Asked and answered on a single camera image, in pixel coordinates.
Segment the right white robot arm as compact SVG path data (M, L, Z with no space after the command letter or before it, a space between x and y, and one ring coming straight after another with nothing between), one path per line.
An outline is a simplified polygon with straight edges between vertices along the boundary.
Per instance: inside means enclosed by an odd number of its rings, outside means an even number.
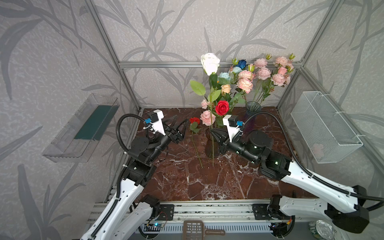
M360 234L370 223L370 212L384 206L382 197L368 196L367 190L359 185L338 184L308 170L295 155L289 158L273 151L274 140L262 131L254 130L246 142L242 141L247 122L238 121L236 116L225 116L224 125L225 129L211 129L221 154L233 152L259 165L264 176L294 185L315 196L314 199L274 196L268 208L271 215L328 220L344 231Z

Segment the pink rose bud stem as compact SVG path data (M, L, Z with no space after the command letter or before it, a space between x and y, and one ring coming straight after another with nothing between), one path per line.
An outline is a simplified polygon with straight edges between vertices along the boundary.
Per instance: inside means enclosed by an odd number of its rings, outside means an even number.
M286 67L280 67L280 68L278 69L278 74L280 74L280 75L283 75L283 76L284 76L287 72L288 72L288 70L287 70Z

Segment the pale pink peony stem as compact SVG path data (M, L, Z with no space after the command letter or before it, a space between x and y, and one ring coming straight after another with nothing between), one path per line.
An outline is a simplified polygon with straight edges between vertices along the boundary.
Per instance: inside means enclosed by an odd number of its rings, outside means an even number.
M268 78L262 83L262 96L261 102L263 102L271 93L275 90L275 87L284 87L291 82L291 76L289 74L274 74L271 78Z
M271 57L270 54L267 54L264 58L259 58L254 61L255 69L257 70L257 84L259 86L259 89L254 96L254 100L256 100L257 103L261 100L262 95L264 94L263 84L271 76L271 71L267 68L268 60L270 60Z

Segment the peach rose bud stem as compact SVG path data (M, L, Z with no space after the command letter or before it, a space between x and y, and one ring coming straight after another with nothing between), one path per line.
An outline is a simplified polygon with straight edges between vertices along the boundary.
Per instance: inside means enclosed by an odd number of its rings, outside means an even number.
M231 94L231 85L229 85L229 84L222 85L221 86L221 93L223 96L225 96L226 94L230 95Z

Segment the single red rose stem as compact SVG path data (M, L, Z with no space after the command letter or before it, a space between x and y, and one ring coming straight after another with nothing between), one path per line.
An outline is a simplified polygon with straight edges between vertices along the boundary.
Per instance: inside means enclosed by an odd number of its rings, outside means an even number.
M225 116L229 112L229 110L230 110L229 103L223 100L220 100L215 107L215 111L219 116Z

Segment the small red rose spray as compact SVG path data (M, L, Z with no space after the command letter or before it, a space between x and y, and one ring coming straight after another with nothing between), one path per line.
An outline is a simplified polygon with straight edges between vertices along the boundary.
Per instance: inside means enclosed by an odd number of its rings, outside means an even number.
M194 149L195 149L197 157L199 159L200 166L201 166L201 168L203 168L204 166L203 166L203 163L202 163L202 160L201 160L198 148L197 148L195 140L194 140L194 135L198 134L200 132L200 130L201 130L199 128L200 121L201 120L199 118L196 118L196 117L190 118L190 131L191 131L191 139L192 139L192 143L193 143Z

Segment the large white rose stem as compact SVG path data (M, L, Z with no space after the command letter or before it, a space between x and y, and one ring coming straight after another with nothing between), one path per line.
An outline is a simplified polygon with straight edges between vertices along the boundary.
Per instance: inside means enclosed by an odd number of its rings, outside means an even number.
M190 81L190 86L195 94L203 96L209 103L208 109L210 111L210 129L214 126L213 121L213 104L221 94L221 90L218 90L218 75L217 71L220 66L220 59L213 53L207 53L201 56L201 64L204 72L209 77L209 89L207 89L202 83L197 81Z

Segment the purple glass vase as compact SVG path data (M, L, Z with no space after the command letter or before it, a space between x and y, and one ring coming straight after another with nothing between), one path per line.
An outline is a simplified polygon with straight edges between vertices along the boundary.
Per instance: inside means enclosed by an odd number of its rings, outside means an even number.
M243 121L245 122L246 120L248 120L250 118L250 116L261 111L261 109L262 109L262 107L259 103L253 102L253 101L247 102L246 103L246 113L243 117ZM255 119L256 119L255 117L252 117L248 121L248 123L245 125L245 128L244 128L244 134L245 135L248 135L254 129Z

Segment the white pink-edged rose stem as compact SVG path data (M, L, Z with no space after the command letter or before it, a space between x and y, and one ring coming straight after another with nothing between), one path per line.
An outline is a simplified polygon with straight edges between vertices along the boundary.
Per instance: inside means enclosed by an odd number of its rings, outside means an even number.
M277 57L274 61L274 65L276 67L284 67L288 71L292 71L294 69L293 60L295 59L295 57L296 56L294 54L290 54L288 57Z

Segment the light pink rose stem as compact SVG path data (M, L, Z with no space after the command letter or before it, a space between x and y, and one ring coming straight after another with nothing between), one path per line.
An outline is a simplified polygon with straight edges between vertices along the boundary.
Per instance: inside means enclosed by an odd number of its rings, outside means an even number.
M203 100L201 102L202 109L204 110L203 113L200 116L201 121L203 122L204 125L211 127L215 121L216 121L216 116L214 113L210 110L211 103L208 102L207 100Z

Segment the pale blue flower stem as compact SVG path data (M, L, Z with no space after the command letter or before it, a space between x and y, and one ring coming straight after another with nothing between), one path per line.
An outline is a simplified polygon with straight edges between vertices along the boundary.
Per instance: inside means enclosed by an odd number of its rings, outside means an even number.
M237 81L238 74L243 70L240 65L240 60L234 58L232 60L232 66L228 72L220 73L218 76L218 83L220 85L235 84Z

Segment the blue rose stem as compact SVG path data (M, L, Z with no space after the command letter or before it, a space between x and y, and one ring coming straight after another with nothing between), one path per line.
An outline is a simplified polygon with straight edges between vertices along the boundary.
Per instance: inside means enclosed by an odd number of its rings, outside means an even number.
M236 65L236 67L238 67L238 68L240 68L242 70L244 70L246 66L247 66L247 61L246 60L240 60L238 62L238 64Z

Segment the pink-edged rose spray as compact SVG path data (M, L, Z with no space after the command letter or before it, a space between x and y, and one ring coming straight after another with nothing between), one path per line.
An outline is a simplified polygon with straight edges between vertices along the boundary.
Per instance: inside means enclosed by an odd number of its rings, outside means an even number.
M253 72L243 70L238 66L232 65L229 70L230 76L230 96L236 97L238 103L245 103L247 95L253 90L255 78Z

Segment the metal tin can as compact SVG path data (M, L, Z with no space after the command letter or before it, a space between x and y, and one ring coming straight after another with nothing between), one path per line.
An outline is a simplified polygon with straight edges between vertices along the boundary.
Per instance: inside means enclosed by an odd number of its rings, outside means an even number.
M325 221L317 220L309 223L309 230L317 240L334 240L335 234L333 227Z

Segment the dark red glass vase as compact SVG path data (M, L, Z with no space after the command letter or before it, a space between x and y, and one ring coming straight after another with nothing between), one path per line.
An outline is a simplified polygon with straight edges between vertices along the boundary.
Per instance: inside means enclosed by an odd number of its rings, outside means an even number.
M207 138L207 143L205 146L205 154L208 158L217 158L220 156L219 144L215 137L211 134L210 129L206 129L205 136Z

